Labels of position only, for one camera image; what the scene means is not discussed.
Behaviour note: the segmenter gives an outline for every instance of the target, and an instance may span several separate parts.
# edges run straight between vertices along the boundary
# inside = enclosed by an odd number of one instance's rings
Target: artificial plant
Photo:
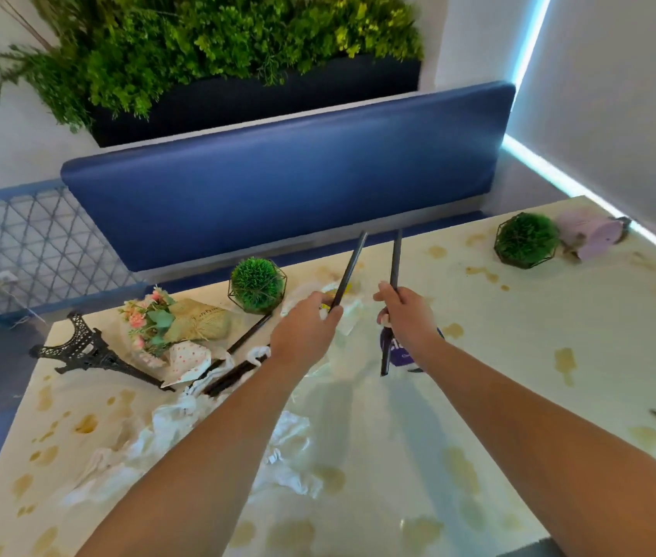
[[[247,313],[267,314],[284,299],[286,276],[271,260],[247,258],[230,276],[228,296]]]
[[[212,76],[284,81],[342,55],[422,58],[404,0],[32,0],[57,44],[0,53],[0,88],[26,80],[58,123],[90,105],[148,117],[176,84]],[[22,24],[37,37],[36,31]]]
[[[559,242],[551,219],[519,213],[498,227],[494,250],[501,262],[527,269],[552,258]]]

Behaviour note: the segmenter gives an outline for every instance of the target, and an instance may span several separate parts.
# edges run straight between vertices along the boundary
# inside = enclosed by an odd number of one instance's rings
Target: black metal eiffel tower
[[[97,367],[127,374],[147,383],[154,384],[156,387],[160,387],[163,384],[163,381],[158,381],[155,377],[147,375],[144,371],[140,371],[120,359],[111,350],[109,344],[101,337],[101,331],[98,328],[91,330],[88,327],[81,313],[73,311],[67,317],[73,323],[73,337],[59,346],[43,346],[37,344],[29,350],[30,356],[36,359],[50,358],[65,362],[63,367],[55,368],[55,371],[59,374],[64,374],[74,369]],[[173,389],[166,387],[163,391],[173,391]]]

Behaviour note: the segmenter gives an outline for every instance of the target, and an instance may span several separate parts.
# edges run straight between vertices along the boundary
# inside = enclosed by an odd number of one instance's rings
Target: green plant ball
[[[504,258],[533,265],[550,256],[559,242],[560,232],[552,220],[542,214],[519,213],[501,226],[495,249]]]
[[[230,276],[233,297],[246,311],[268,311],[284,293],[284,278],[276,265],[264,258],[241,261]]]

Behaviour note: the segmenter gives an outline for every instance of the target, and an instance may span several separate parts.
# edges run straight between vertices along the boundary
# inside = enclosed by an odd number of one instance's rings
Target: white table
[[[577,198],[534,210],[554,217],[582,206],[595,208]],[[656,408],[656,247],[631,234],[588,263],[558,256],[519,270],[502,265],[492,250],[496,228],[510,216],[404,239],[400,283],[431,301],[447,340],[656,457],[656,418],[649,414]],[[391,252],[392,243],[362,252],[364,280],[389,277]],[[286,267],[289,287],[340,276],[349,256]],[[181,295],[233,308],[226,290],[225,282]],[[546,535],[428,376],[395,370],[380,379],[375,314],[369,307],[349,337],[336,338],[329,374],[303,381],[288,407],[310,418],[309,465],[324,468],[328,490],[336,492],[317,500],[286,489],[260,495],[243,511],[235,543],[241,547],[228,555],[467,557]],[[114,350],[127,351],[115,310],[86,320]],[[241,317],[232,336],[255,320]],[[265,344],[269,330],[251,343]],[[71,333],[68,321],[59,322],[47,344]],[[565,348],[572,349],[574,370]],[[55,493],[94,449],[116,439],[125,417],[144,417],[168,398],[125,375],[60,376],[54,367],[37,363],[0,452],[3,557],[73,555],[111,503],[67,510]]]

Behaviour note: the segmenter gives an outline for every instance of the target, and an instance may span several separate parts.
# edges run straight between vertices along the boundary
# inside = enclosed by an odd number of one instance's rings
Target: forearm
[[[444,341],[414,358],[569,557],[656,555],[656,460]]]
[[[304,375],[269,359],[118,503],[78,557],[221,555]]]

